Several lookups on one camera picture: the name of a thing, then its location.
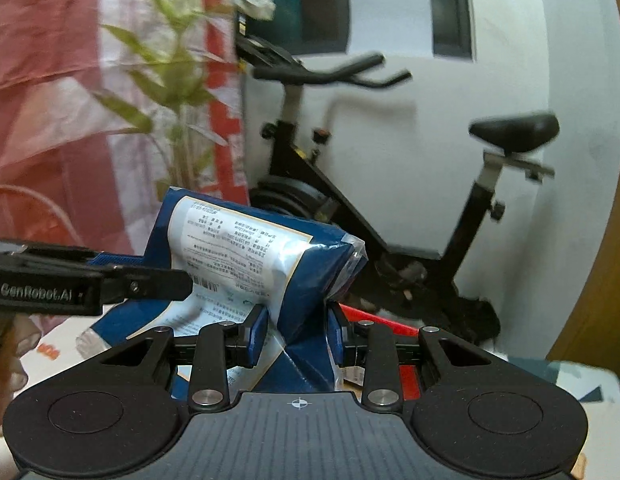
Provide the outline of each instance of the knob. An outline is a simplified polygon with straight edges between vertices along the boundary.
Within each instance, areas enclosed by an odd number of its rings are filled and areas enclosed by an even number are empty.
[[[526,179],[528,179],[530,182],[541,184],[544,178],[543,178],[543,175],[541,175],[540,173],[537,173],[536,171],[527,171]]]
[[[272,123],[265,123],[261,128],[261,137],[264,139],[271,139],[277,133],[277,125]]]
[[[490,208],[490,218],[495,222],[500,222],[506,212],[506,205],[503,202],[495,202]]]
[[[312,142],[317,144],[325,144],[328,140],[330,140],[331,136],[332,134],[323,128],[315,128],[312,130]]]

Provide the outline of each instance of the white plastic bag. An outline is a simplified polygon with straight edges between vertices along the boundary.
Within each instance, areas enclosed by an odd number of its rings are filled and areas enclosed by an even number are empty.
[[[255,20],[269,22],[274,18],[277,6],[274,0],[232,0],[242,14]]]

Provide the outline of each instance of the snack package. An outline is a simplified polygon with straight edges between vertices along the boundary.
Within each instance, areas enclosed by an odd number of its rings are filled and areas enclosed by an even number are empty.
[[[84,357],[150,327],[194,335],[222,320],[242,322],[256,303],[270,327],[258,365],[228,371],[239,390],[331,391],[335,374],[327,349],[324,302],[338,297],[365,264],[361,240],[338,227],[285,217],[171,188],[142,264],[187,270],[194,286],[186,301],[127,301],[77,342]],[[122,262],[102,254],[95,263]],[[180,368],[187,380],[189,370]],[[173,395],[186,392],[178,381]]]

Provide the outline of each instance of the window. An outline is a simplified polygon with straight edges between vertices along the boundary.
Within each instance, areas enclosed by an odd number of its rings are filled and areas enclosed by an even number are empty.
[[[291,54],[345,52],[350,31],[348,0],[274,0],[272,22],[248,20],[248,31]]]
[[[346,52],[349,0],[274,0],[272,22],[248,20],[248,31],[292,54]],[[431,0],[436,56],[472,57],[469,0]]]
[[[436,56],[472,57],[468,0],[431,0],[432,36]]]

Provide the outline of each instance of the red object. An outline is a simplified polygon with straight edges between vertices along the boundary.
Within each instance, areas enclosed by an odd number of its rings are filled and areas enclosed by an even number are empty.
[[[392,332],[397,335],[412,335],[416,336],[419,330],[412,326],[403,325],[395,321],[383,319],[382,317],[374,316],[362,310],[357,310],[351,306],[341,305],[343,313],[346,315],[348,321],[361,321],[367,319],[374,321],[375,323],[383,323],[388,325]],[[417,373],[414,366],[402,365],[399,366],[399,372],[401,374],[401,384],[404,387],[404,399],[418,399],[419,398],[419,383],[417,382]]]

